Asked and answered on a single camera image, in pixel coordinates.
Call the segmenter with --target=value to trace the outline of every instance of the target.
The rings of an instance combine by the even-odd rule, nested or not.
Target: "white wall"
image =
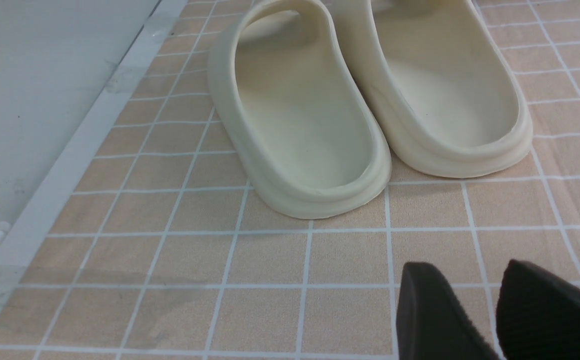
[[[13,223],[158,0],[0,0],[0,221]]]

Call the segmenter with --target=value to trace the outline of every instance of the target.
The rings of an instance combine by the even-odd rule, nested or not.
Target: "tiled floor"
[[[390,359],[406,261],[436,264],[493,342],[510,258],[580,286],[580,0],[480,0],[535,124],[501,173],[394,159],[383,195],[292,219],[250,187],[207,49],[253,0],[191,0],[0,314],[0,360]]]

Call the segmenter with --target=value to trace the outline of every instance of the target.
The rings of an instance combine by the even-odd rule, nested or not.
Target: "slide sandal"
[[[403,267],[397,337],[401,360],[498,360],[446,278],[426,262]]]
[[[338,40],[396,155],[473,178],[523,159],[532,120],[471,0],[335,0]]]
[[[511,260],[496,334],[508,360],[580,360],[580,289],[531,262]]]
[[[317,0],[265,0],[210,51],[216,110],[255,191],[300,219],[360,207],[381,193],[392,158]]]

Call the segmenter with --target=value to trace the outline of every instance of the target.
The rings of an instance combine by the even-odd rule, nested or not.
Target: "white grout line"
[[[397,294],[395,291],[396,280],[394,278],[394,259],[392,253],[392,217],[390,216],[390,186],[386,186],[383,192],[385,206],[386,250],[388,252],[388,282],[390,283],[390,330],[392,331],[392,354],[395,359],[399,358],[399,338],[397,337]]]
[[[484,285],[484,291],[486,293],[486,303],[488,306],[488,317],[490,323],[490,332],[492,333],[492,338],[494,340],[495,351],[500,358],[503,357],[503,351],[498,343],[498,335],[496,335],[496,317],[495,317],[495,306],[492,301],[492,291],[488,287],[488,273],[486,272],[485,261],[483,260],[483,255],[481,253],[481,246],[479,244],[479,235],[477,234],[476,225],[474,223],[474,215],[472,213],[472,207],[470,206],[470,199],[468,196],[468,187],[465,182],[461,183],[461,192],[463,193],[463,202],[465,203],[465,210],[468,214],[468,224],[470,225],[470,232],[472,233],[472,243],[474,245],[474,251],[477,255],[477,262],[479,263],[479,272],[481,275],[481,283]]]
[[[308,240],[305,247],[305,258],[303,260],[303,284],[301,285],[301,303],[299,305],[299,322],[296,328],[296,355],[295,360],[301,360],[303,348],[303,324],[305,322],[305,301],[308,296],[308,281],[310,280],[310,255],[312,253],[312,237],[314,220],[308,224]]]
[[[235,226],[234,236],[232,237],[232,245],[230,246],[230,252],[228,253],[228,259],[225,264],[225,270],[223,271],[223,280],[221,281],[221,286],[219,287],[219,294],[216,298],[216,305],[214,306],[214,314],[212,315],[212,321],[210,322],[210,328],[208,330],[208,337],[205,341],[205,354],[203,355],[203,360],[208,359],[208,354],[210,352],[210,347],[212,346],[212,339],[214,338],[214,330],[216,329],[216,323],[219,319],[219,311],[221,310],[221,302],[223,301],[223,294],[228,284],[228,275],[230,275],[230,266],[232,266],[232,257],[234,256],[234,249],[237,246],[237,241],[239,239],[239,230],[241,228],[241,222],[243,221],[243,213],[245,212],[246,202],[248,201],[249,191],[246,189],[243,192],[243,198],[241,198],[241,206],[239,208],[239,217],[237,218],[237,225]]]
[[[563,18],[559,20],[544,20],[544,24],[554,24],[554,23],[577,23],[580,22],[580,18]],[[488,25],[488,29],[491,28],[504,28],[504,27],[517,27],[519,25],[538,25],[539,23],[536,21],[530,22],[511,22],[511,23],[501,23],[499,25]]]
[[[235,150],[219,150],[219,151],[199,151],[198,155],[227,155],[235,154]],[[141,157],[184,157],[196,154],[195,152],[141,152],[139,155]],[[99,155],[95,156],[95,159],[121,159],[121,158],[133,158],[136,153],[128,153],[126,155]]]
[[[538,136],[537,139],[559,139],[564,137],[570,137],[570,134],[562,134],[562,135],[546,135],[546,136]],[[235,152],[221,152],[222,154],[233,154]],[[199,152],[199,155],[206,154],[205,152]],[[195,152],[188,152],[184,153],[187,156],[196,155]],[[567,176],[559,176],[559,175],[545,175],[546,179],[550,180],[580,180],[580,175],[567,175]],[[466,180],[458,180],[458,179],[445,179],[439,178],[438,180],[413,180],[413,181],[391,181],[388,184],[391,186],[408,186],[408,185],[443,185],[443,184],[461,184],[461,183],[513,183],[513,182],[531,182],[536,180],[541,180],[543,177],[535,175],[535,176],[525,176],[525,177],[492,177],[492,178],[473,178],[473,179],[466,179]],[[184,192],[208,192],[208,191],[243,191],[245,189],[253,190],[252,186],[212,186],[212,187],[190,187],[184,189]],[[73,192],[76,196],[83,196],[83,195],[96,195],[96,194],[160,194],[160,193],[173,193],[179,192],[179,188],[170,188],[170,189],[118,189],[118,190],[94,190],[94,191],[75,191]]]
[[[210,15],[214,11],[214,7],[216,7],[216,3],[214,3],[214,6],[212,6],[212,9],[210,10]],[[207,25],[209,20],[210,20],[209,17],[205,20],[205,23],[203,24],[203,28],[201,29],[201,32],[203,32],[203,30],[205,30],[205,26]],[[194,42],[194,45],[192,46],[193,49],[196,48],[196,46],[198,45],[200,38],[201,38],[200,36],[196,37],[196,41]],[[191,59],[191,57],[188,56],[187,59],[185,60],[185,63],[184,63],[182,70],[181,70],[181,73],[176,77],[176,80],[175,80],[172,88],[170,89],[170,91],[168,93],[168,98],[172,95],[174,89],[176,88],[176,84],[177,84],[177,82],[179,82],[179,80],[181,78],[181,74],[183,73],[183,70],[186,68],[190,59]],[[163,102],[163,104],[161,105],[161,109],[159,109],[159,113],[157,114],[156,118],[154,119],[154,123],[157,123],[157,120],[159,119],[161,113],[163,112],[163,109],[165,108],[167,102],[168,101],[165,100]],[[194,155],[193,155],[192,160],[190,162],[190,166],[187,169],[187,173],[185,174],[185,178],[184,178],[183,184],[180,188],[180,191],[178,192],[178,196],[177,196],[176,201],[174,203],[174,207],[170,212],[170,215],[168,218],[168,223],[166,225],[166,230],[163,233],[163,235],[161,235],[161,239],[159,241],[159,246],[157,246],[157,250],[155,251],[154,256],[152,258],[152,263],[150,264],[150,269],[148,270],[148,274],[147,274],[147,276],[145,276],[145,281],[144,281],[143,287],[141,288],[141,292],[139,293],[139,297],[136,300],[136,305],[134,306],[132,316],[130,317],[130,321],[128,322],[127,328],[125,330],[125,334],[123,335],[123,340],[121,341],[120,349],[125,348],[125,345],[127,344],[128,338],[130,337],[130,333],[132,332],[132,328],[134,327],[134,322],[136,321],[136,317],[139,314],[139,309],[141,308],[141,303],[143,302],[145,292],[147,291],[148,284],[150,284],[150,280],[152,279],[152,273],[154,272],[154,268],[157,266],[157,262],[159,260],[160,253],[161,253],[161,250],[163,249],[163,245],[165,244],[166,238],[168,237],[168,232],[169,232],[169,229],[172,225],[172,221],[174,221],[176,211],[178,210],[179,204],[181,203],[181,199],[183,198],[183,194],[186,191],[187,183],[190,180],[190,175],[192,173],[192,169],[194,168],[194,165],[196,164],[196,159],[198,159],[198,155],[199,155],[199,152],[201,150],[201,146],[203,145],[203,140],[205,139],[205,135],[207,134],[208,129],[210,128],[210,121],[212,121],[212,117],[214,117],[214,111],[216,111],[214,108],[212,108],[210,110],[210,114],[209,114],[207,120],[205,121],[205,129],[203,129],[203,133],[201,134],[199,142],[196,145],[196,151],[194,152]],[[122,355],[123,355],[123,353],[121,351],[118,351],[118,353],[116,353],[116,360],[120,360]]]
[[[572,285],[580,286],[580,280],[569,281]],[[468,282],[457,282],[450,284],[454,289],[473,289],[473,288],[499,288],[500,283],[489,282],[483,284],[478,283],[468,283]],[[140,290],[146,287],[149,290],[219,290],[219,289],[399,289],[400,283],[395,284],[345,284],[345,283],[335,283],[335,284],[95,284],[95,283],[79,283],[74,286],[70,284],[36,284],[36,283],[24,283],[16,285],[17,289],[68,289],[73,287],[74,289],[123,289],[123,290]]]
[[[548,202],[550,203],[550,207],[552,208],[552,212],[554,214],[554,218],[556,219],[557,226],[559,227],[559,231],[561,237],[563,238],[563,242],[566,248],[568,249],[568,253],[570,255],[570,258],[572,259],[572,262],[574,263],[576,271],[580,276],[580,262],[578,260],[578,257],[576,257],[576,253],[572,248],[572,244],[569,241],[568,232],[566,231],[566,227],[563,225],[563,219],[561,218],[559,208],[557,207],[557,203],[554,200],[554,196],[552,194],[552,190],[550,189],[550,185],[548,184],[548,180],[543,176],[543,167],[541,166],[541,162],[539,161],[539,157],[537,156],[534,147],[530,149],[530,153],[532,154],[532,158],[534,158],[534,162],[536,164],[537,170],[539,171],[539,175],[542,177],[541,182],[543,183],[543,187],[545,188],[546,195],[548,195]]]
[[[564,225],[565,230],[580,230],[580,225]],[[562,228],[558,225],[528,225],[528,226],[477,226],[477,231],[531,231],[531,230],[560,230]],[[447,232],[447,231],[470,231],[470,227],[393,227],[393,228],[315,228],[313,233],[317,234],[333,234],[333,233],[384,233],[390,231],[391,233],[417,233],[417,232]],[[169,231],[165,232],[167,235],[178,237],[193,237],[202,235],[287,235],[287,234],[307,234],[307,229],[285,229],[285,230],[200,230],[200,231]],[[155,232],[115,232],[115,233],[101,233],[100,237],[115,238],[115,237],[159,237],[163,235],[163,231]],[[50,234],[47,237],[52,239],[68,239],[68,238],[92,238],[97,234]]]
[[[563,45],[580,45],[580,41],[564,41],[564,42],[555,42],[553,43],[555,46],[563,46]],[[509,49],[529,49],[529,48],[545,48],[548,46],[552,46],[550,43],[532,43],[528,45],[514,45],[514,46],[502,46],[499,47],[499,50],[509,50]]]
[[[536,12],[536,9],[534,9],[534,7],[531,6],[530,0],[526,0],[526,3],[528,5],[530,5],[530,9],[532,10],[532,13],[534,14],[534,17],[536,18],[537,22],[539,23],[539,27],[541,28],[543,35],[545,36],[546,39],[548,39],[548,43],[550,43],[550,46],[552,46],[552,50],[554,51],[555,55],[557,56],[557,60],[559,60],[559,63],[561,64],[562,68],[565,70],[565,73],[568,76],[568,79],[570,80],[570,82],[572,83],[572,86],[574,87],[574,89],[576,91],[576,94],[580,98],[580,88],[578,87],[576,80],[572,76],[571,70],[568,68],[567,64],[565,63],[565,61],[561,57],[560,52],[559,52],[556,44],[550,38],[550,34],[548,34],[548,31],[545,29],[545,26],[543,25],[543,22],[541,21],[539,14]]]

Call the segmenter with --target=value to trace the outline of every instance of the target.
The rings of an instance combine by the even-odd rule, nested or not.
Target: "cream slide sandal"
[[[219,35],[208,84],[256,192],[277,212],[331,217],[388,183],[388,144],[320,2],[253,7]]]
[[[406,164],[472,178],[530,150],[520,88],[470,0],[335,0],[341,50]]]

